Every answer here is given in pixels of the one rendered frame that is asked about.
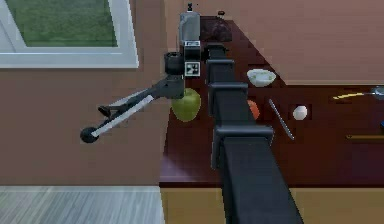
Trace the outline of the white egg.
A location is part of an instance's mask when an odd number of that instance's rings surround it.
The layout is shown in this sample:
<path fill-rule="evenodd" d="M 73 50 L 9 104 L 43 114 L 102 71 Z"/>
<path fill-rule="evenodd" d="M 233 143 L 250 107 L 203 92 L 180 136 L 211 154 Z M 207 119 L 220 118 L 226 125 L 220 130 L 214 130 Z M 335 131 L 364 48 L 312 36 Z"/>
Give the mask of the white egg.
<path fill-rule="evenodd" d="M 293 110 L 292 115 L 295 120 L 298 120 L 298 121 L 304 120 L 308 115 L 308 109 L 304 105 L 297 106 Z"/>

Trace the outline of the yellow handled spoon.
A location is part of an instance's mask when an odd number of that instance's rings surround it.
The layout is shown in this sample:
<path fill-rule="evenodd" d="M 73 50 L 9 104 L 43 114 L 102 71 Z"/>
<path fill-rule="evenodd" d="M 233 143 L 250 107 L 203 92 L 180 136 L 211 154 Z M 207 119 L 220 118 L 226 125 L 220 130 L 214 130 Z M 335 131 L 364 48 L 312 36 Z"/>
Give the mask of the yellow handled spoon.
<path fill-rule="evenodd" d="M 348 94 L 333 96 L 333 99 L 340 100 L 340 99 L 346 99 L 350 97 L 368 96 L 368 95 L 374 96 L 377 100 L 384 101 L 384 86 L 375 86 L 369 92 L 357 92 L 357 93 L 348 93 Z"/>

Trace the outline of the green apple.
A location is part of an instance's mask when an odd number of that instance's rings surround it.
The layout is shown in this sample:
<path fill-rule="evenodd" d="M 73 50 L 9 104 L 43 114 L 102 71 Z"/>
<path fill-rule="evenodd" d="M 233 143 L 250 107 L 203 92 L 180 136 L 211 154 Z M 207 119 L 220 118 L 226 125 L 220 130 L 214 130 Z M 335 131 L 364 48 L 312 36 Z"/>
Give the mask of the green apple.
<path fill-rule="evenodd" d="M 192 88 L 184 90 L 184 97 L 174 99 L 171 108 L 176 118 L 182 122 L 190 122 L 195 119 L 201 107 L 200 94 Z"/>

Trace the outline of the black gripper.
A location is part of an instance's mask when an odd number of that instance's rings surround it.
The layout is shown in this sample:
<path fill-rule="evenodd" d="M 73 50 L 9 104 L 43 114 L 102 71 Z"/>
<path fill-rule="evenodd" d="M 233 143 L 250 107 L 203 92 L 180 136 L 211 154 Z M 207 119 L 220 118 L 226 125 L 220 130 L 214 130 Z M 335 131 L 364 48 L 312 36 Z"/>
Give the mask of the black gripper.
<path fill-rule="evenodd" d="M 166 77 L 155 85 L 154 96 L 156 98 L 181 99 L 184 96 L 184 57 L 180 52 L 168 52 L 164 55 L 164 70 Z M 143 109 L 154 98 L 151 96 L 152 88 L 135 92 L 123 97 L 116 102 L 99 106 L 98 111 L 109 119 L 100 127 L 87 127 L 80 133 L 80 138 L 85 143 L 94 143 L 99 136 L 112 129 L 119 123 L 131 117 L 134 113 Z"/>

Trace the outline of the white bowl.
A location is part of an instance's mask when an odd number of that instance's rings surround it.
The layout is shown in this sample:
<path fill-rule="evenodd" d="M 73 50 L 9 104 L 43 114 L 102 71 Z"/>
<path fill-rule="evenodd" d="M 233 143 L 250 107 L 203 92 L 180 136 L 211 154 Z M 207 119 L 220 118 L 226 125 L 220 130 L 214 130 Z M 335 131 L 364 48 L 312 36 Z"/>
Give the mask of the white bowl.
<path fill-rule="evenodd" d="M 266 87 L 274 82 L 276 74 L 264 69 L 251 69 L 247 72 L 247 77 L 255 87 Z"/>

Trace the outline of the grey metal kettle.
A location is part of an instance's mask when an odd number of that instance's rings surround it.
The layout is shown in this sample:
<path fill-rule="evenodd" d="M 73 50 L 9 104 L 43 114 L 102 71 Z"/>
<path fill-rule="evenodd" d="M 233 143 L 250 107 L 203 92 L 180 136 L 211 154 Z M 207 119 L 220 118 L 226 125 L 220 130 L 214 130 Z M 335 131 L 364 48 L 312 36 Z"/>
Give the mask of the grey metal kettle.
<path fill-rule="evenodd" d="M 193 10 L 193 3 L 187 4 L 187 10 L 180 14 L 179 42 L 200 40 L 200 14 Z"/>

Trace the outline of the orange round fruit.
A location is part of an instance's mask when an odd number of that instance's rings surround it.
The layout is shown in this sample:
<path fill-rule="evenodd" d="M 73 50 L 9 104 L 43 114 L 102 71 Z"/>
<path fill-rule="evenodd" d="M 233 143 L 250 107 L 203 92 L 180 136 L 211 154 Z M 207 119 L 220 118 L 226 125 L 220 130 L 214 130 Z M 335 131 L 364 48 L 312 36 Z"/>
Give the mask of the orange round fruit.
<path fill-rule="evenodd" d="M 251 113 L 252 113 L 254 119 L 257 119 L 260 115 L 260 111 L 258 109 L 257 104 L 252 100 L 248 100 L 248 105 L 249 105 L 249 109 L 251 110 Z"/>

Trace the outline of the yellow brown stick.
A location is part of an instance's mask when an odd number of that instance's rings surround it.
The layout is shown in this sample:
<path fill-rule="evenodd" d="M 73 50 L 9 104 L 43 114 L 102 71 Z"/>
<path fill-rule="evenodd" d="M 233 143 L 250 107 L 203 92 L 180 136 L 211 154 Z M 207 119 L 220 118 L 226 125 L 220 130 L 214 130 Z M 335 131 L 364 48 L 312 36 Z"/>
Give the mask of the yellow brown stick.
<path fill-rule="evenodd" d="M 346 135 L 347 140 L 384 140 L 384 135 Z"/>

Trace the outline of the dark red worktop cupboard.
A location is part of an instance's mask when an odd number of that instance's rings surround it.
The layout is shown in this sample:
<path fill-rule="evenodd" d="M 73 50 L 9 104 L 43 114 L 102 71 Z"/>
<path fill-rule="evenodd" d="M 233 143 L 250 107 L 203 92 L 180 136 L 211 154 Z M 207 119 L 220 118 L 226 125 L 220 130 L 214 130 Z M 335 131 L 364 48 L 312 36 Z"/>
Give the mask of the dark red worktop cupboard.
<path fill-rule="evenodd" d="M 235 59 L 236 80 L 248 82 L 249 69 L 274 69 L 233 21 L 226 21 L 232 41 L 227 55 Z M 365 92 L 371 86 L 288 86 L 280 76 L 266 88 L 249 84 L 249 99 L 260 110 L 260 124 L 272 125 L 272 151 L 283 176 L 301 206 L 305 224 L 384 224 L 384 137 L 346 139 L 346 135 L 384 135 L 384 101 L 374 96 L 341 100 L 333 96 Z M 218 172 L 210 168 L 213 120 L 207 112 L 205 78 L 188 79 L 186 86 L 201 94 L 195 120 L 183 123 L 170 112 L 161 166 L 160 187 L 219 188 Z M 269 106 L 271 98 L 289 125 L 287 137 Z M 295 121 L 292 111 L 305 105 L 308 115 Z"/>

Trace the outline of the dark brown pot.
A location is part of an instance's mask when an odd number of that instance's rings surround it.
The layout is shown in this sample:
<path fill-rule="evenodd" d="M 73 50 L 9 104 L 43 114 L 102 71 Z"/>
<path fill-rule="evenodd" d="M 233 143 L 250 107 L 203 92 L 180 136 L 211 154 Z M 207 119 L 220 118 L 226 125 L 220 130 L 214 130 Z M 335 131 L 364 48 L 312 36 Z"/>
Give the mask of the dark brown pot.
<path fill-rule="evenodd" d="M 207 42 L 231 42 L 232 32 L 224 20 L 225 12 L 220 10 L 216 16 L 200 18 L 200 40 Z"/>

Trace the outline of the thin grey metal rod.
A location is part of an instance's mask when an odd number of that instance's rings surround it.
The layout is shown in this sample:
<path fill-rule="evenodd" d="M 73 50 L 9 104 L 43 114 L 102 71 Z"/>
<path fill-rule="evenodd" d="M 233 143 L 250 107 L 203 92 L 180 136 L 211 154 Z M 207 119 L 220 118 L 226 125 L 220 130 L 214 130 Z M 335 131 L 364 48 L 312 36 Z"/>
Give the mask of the thin grey metal rod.
<path fill-rule="evenodd" d="M 284 121 L 284 119 L 282 118 L 282 116 L 280 115 L 280 112 L 279 110 L 277 109 L 275 103 L 273 102 L 272 99 L 269 99 L 268 100 L 268 103 L 269 105 L 271 106 L 272 110 L 274 111 L 274 113 L 276 114 L 282 128 L 284 129 L 285 133 L 287 134 L 287 136 L 293 141 L 295 140 L 295 137 L 294 135 L 292 134 L 291 130 L 289 129 L 288 125 L 286 124 L 286 122 Z"/>

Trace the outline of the white framed window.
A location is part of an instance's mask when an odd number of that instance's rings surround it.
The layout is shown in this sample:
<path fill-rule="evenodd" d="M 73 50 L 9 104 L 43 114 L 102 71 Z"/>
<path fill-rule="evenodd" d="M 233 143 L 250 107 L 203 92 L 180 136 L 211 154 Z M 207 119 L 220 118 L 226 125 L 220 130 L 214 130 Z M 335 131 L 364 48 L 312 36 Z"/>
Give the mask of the white framed window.
<path fill-rule="evenodd" d="M 129 0 L 0 0 L 0 68 L 138 67 Z"/>

